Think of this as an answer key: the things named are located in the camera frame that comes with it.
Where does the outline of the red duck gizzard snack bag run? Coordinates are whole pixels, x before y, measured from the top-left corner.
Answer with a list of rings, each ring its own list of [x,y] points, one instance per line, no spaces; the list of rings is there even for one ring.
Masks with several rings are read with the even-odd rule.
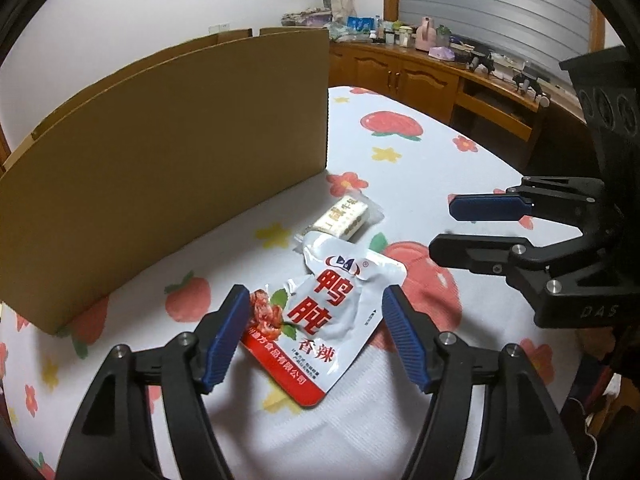
[[[382,321],[382,297],[405,266],[319,232],[304,236],[307,273],[250,293],[242,344],[302,408],[320,403]]]

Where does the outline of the wooden sideboard cabinet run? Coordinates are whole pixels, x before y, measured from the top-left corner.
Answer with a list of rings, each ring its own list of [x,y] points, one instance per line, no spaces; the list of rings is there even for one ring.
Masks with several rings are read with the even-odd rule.
[[[595,177],[582,115],[553,96],[385,44],[330,44],[329,83],[388,96],[487,148],[522,174]]]

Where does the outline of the cream nougat candy packet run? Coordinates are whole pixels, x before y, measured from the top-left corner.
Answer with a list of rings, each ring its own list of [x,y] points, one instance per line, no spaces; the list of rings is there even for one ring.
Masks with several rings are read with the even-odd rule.
[[[385,218],[382,207],[361,192],[350,191],[334,202],[297,235],[301,242],[310,232],[351,240],[358,232],[375,226]]]

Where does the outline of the brown cardboard box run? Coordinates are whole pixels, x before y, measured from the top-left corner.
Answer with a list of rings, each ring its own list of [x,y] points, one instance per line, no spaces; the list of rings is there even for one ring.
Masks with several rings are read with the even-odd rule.
[[[1,298],[48,334],[326,168],[329,36],[228,32],[81,90],[1,167]]]

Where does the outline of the grey window blind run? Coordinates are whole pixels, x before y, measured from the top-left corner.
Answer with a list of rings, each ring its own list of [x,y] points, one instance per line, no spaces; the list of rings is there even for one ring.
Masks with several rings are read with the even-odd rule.
[[[399,0],[401,21],[428,16],[458,37],[567,80],[560,63],[588,52],[590,0]]]

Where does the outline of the stack of folded clothes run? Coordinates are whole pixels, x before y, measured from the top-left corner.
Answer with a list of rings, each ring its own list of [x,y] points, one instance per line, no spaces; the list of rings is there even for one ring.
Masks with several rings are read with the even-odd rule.
[[[327,8],[308,8],[303,11],[285,13],[281,18],[284,27],[323,27],[332,21],[333,15]]]

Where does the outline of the white wall switch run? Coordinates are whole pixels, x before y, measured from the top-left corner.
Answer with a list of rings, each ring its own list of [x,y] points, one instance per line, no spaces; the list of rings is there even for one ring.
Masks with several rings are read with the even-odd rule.
[[[228,32],[231,29],[230,23],[220,23],[215,25],[210,25],[208,28],[209,35],[220,34],[221,32]]]

